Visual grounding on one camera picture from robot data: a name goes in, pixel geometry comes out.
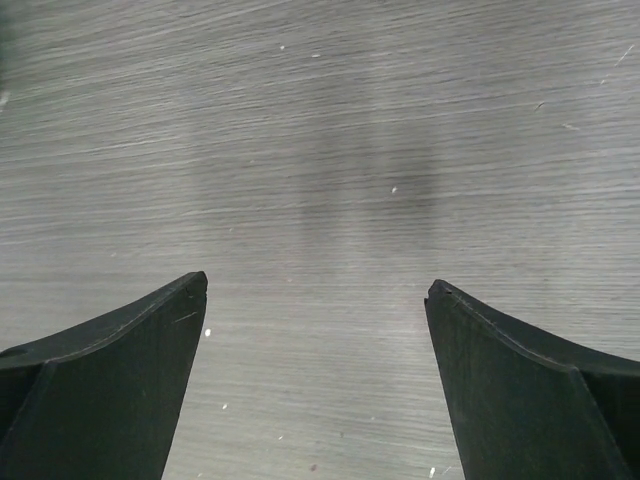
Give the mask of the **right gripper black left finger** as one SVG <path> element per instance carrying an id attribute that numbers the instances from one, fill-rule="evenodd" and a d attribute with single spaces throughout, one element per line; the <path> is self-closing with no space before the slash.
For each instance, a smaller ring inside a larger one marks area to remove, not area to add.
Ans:
<path id="1" fill-rule="evenodd" d="M 207 304 L 188 273 L 1 353 L 4 479 L 162 477 Z"/>

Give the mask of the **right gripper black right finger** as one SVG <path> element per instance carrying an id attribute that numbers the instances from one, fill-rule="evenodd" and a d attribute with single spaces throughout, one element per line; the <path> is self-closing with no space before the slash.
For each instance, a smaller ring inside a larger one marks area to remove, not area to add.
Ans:
<path id="1" fill-rule="evenodd" d="M 468 479 L 636 479 L 639 364 L 437 280 L 429 333 Z"/>

